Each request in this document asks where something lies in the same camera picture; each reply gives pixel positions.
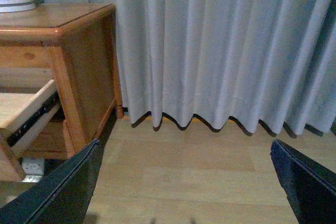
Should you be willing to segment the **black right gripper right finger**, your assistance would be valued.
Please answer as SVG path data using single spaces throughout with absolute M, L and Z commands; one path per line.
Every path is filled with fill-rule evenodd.
M 281 140 L 271 160 L 299 223 L 335 223 L 335 173 Z

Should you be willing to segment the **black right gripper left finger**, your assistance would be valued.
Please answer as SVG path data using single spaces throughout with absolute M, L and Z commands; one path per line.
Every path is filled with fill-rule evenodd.
M 101 166 L 93 140 L 56 170 L 1 208 L 1 223 L 83 223 Z

